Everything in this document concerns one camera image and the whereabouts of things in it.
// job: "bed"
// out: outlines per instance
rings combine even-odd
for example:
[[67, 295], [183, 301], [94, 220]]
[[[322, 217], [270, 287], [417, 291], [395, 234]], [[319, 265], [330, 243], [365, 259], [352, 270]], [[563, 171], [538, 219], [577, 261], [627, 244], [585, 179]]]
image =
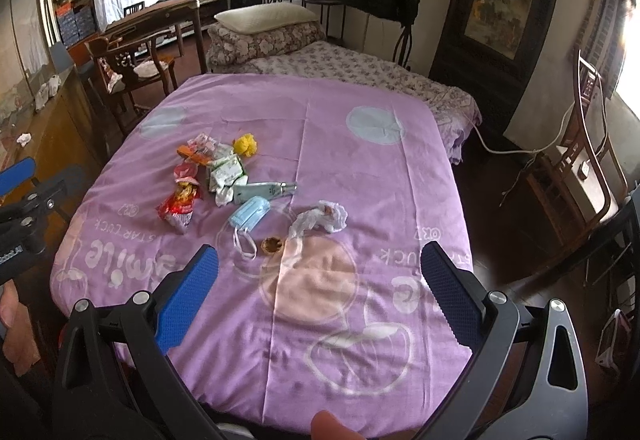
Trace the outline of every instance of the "bed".
[[[229, 67], [220, 67], [212, 62], [211, 57], [215, 52], [215, 48], [209, 51], [209, 68], [214, 72], [228, 72]], [[482, 121], [476, 101], [459, 87], [445, 86], [407, 71], [393, 62], [326, 41], [313, 42], [286, 55], [252, 58], [239, 66], [233, 66], [232, 71], [333, 78], [350, 84], [404, 92], [420, 98], [431, 109], [449, 161], [454, 165], [462, 159], [462, 144], [471, 133], [473, 125]]]
[[[470, 357], [419, 269], [432, 240], [472, 269], [441, 131], [427, 103], [404, 93], [279, 74], [191, 78], [87, 192], [56, 255], [52, 297], [66, 315], [83, 297], [124, 303], [209, 243], [218, 279], [168, 353], [198, 401], [294, 432], [308, 432], [321, 409], [368, 438], [419, 427]], [[177, 233], [156, 207], [173, 190], [176, 148], [200, 132], [226, 142], [254, 134], [250, 182], [297, 182], [293, 197], [271, 202], [256, 243], [286, 236], [318, 200], [343, 205], [347, 226], [305, 234], [287, 268], [278, 254], [243, 259], [227, 222], [236, 207], [208, 193]]]

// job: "wooden chair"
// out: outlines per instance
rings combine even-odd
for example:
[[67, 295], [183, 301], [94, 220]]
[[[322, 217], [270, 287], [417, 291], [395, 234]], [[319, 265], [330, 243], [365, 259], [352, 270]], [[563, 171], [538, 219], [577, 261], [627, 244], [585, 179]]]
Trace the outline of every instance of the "wooden chair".
[[[117, 46], [116, 44], [118, 44], [118, 41], [110, 43], [109, 39], [104, 36], [85, 43], [92, 58], [94, 59], [96, 67], [100, 71], [103, 83], [103, 88], [100, 88], [102, 100], [115, 117], [116, 123], [122, 131], [123, 136], [127, 136], [138, 122], [140, 122], [140, 120], [142, 120], [142, 118], [144, 118], [150, 111], [149, 107], [139, 105], [134, 101], [132, 94], [133, 91], [161, 81], [164, 95], [169, 96], [169, 78], [174, 86], [174, 90], [178, 87], [174, 71], [174, 58], [158, 57], [158, 52], [156, 50], [157, 39], [161, 36], [167, 35], [168, 33], [170, 33], [168, 30], [155, 33], [147, 36], [145, 39], [139, 39], [137, 41]], [[145, 44], [149, 47], [151, 57], [146, 58], [141, 62], [137, 62], [135, 58], [135, 51], [141, 44]], [[134, 68], [143, 62], [153, 62], [158, 73], [150, 78], [140, 78], [134, 71]], [[110, 82], [112, 82], [112, 73], [117, 73], [122, 77], [118, 81], [113, 80], [114, 84], [111, 84], [110, 87]], [[125, 95], [129, 97], [136, 115], [133, 123], [129, 123], [128, 125], [125, 123], [123, 116], [126, 110], [122, 108], [124, 105], [123, 100]]]
[[127, 15], [134, 14], [136, 12], [140, 12], [145, 7], [145, 2], [140, 1], [139, 3], [132, 4], [130, 6], [125, 6], [122, 9], [122, 16], [126, 17]]
[[[596, 150], [587, 131], [585, 119], [596, 84], [602, 92], [600, 74], [580, 56], [578, 46], [574, 48], [574, 63], [574, 109], [560, 145], [538, 153], [522, 175], [560, 242], [559, 251], [548, 261], [549, 265], [569, 256], [587, 241], [596, 227], [612, 218], [628, 191], [607, 131], [604, 99], [601, 113], [604, 137]], [[612, 173], [610, 179], [617, 176], [615, 194], [602, 168], [606, 155], [612, 162], [612, 168], [606, 169]]]

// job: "yellow bath sponge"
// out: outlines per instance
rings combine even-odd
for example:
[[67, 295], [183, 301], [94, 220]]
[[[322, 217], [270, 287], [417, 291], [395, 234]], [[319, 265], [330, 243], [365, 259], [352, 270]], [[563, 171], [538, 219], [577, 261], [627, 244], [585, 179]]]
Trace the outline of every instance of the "yellow bath sponge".
[[255, 141], [254, 135], [247, 133], [234, 140], [234, 152], [238, 155], [249, 156], [255, 155], [258, 150], [258, 142]]

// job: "mask ear loop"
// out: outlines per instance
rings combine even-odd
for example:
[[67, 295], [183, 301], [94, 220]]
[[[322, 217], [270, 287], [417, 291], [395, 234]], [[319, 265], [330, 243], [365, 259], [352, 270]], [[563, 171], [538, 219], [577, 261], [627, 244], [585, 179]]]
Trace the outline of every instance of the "mask ear loop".
[[[242, 244], [240, 243], [239, 234], [241, 234], [244, 237], [245, 241], [249, 244], [252, 250], [251, 252], [245, 252], [242, 249]], [[257, 246], [255, 246], [255, 241], [249, 235], [246, 229], [240, 229], [240, 230], [238, 230], [237, 228], [234, 229], [234, 248], [242, 254], [242, 257], [244, 259], [248, 259], [249, 261], [255, 259], [255, 256], [258, 254], [258, 248]]]

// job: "human hand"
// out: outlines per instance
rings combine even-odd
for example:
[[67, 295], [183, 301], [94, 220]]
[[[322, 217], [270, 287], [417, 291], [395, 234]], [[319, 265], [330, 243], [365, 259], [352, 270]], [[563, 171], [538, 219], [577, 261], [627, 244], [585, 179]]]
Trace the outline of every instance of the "human hand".
[[14, 365], [15, 374], [22, 376], [40, 360], [40, 354], [33, 338], [29, 311], [18, 301], [13, 281], [4, 284], [4, 292], [0, 297], [0, 320], [7, 328], [2, 352]]
[[365, 438], [343, 426], [328, 411], [319, 411], [311, 419], [311, 440], [365, 440]]

